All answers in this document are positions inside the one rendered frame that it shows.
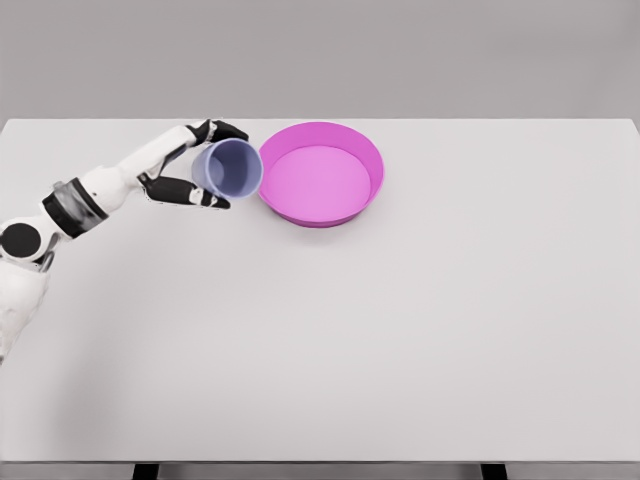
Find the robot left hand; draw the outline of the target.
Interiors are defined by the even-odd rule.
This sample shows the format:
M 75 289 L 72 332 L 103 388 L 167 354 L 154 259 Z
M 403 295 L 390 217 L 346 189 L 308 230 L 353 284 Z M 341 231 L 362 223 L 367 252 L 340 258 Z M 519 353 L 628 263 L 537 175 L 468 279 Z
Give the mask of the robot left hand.
M 249 140 L 249 135 L 222 120 L 198 120 L 178 125 L 150 141 L 118 164 L 126 179 L 141 186 L 156 202 L 228 210 L 231 204 L 188 180 L 166 177 L 163 170 L 188 149 L 227 139 Z

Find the lavender blue cup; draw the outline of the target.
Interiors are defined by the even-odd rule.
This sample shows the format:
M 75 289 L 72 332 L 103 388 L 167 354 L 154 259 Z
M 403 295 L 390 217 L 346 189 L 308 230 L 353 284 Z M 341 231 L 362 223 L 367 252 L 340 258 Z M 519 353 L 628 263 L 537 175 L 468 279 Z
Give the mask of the lavender blue cup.
M 227 200 L 255 194 L 263 172 L 259 152 L 247 141 L 235 138 L 210 144 L 196 156 L 191 167 L 198 187 Z

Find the pink round plate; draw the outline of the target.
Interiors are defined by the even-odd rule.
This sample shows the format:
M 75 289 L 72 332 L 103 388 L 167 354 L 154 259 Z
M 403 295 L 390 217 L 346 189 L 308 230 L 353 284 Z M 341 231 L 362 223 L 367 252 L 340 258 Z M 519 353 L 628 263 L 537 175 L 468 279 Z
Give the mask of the pink round plate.
M 377 197 L 385 163 L 375 143 L 341 123 L 306 121 L 272 134 L 259 149 L 260 198 L 298 226 L 347 223 Z

